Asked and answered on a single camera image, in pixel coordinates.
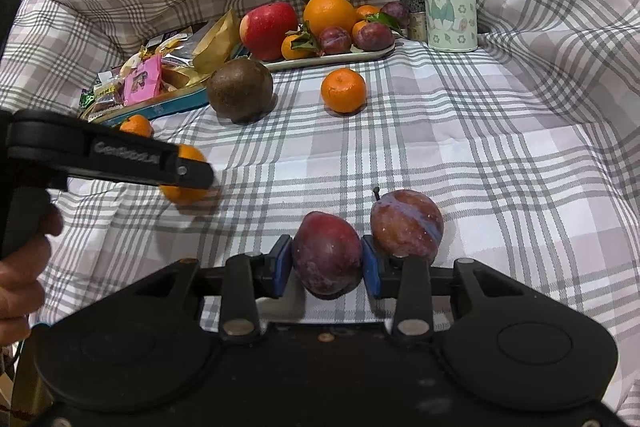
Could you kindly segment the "person left hand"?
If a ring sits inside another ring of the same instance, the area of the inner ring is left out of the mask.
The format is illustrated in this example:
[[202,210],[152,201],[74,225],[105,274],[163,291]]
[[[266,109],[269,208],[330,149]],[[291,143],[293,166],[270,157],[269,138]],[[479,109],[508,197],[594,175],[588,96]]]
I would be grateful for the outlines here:
[[1,261],[0,343],[11,346],[30,335],[29,315],[44,303],[44,290],[38,277],[50,260],[50,236],[59,236],[63,218],[50,204],[38,232],[15,253]]

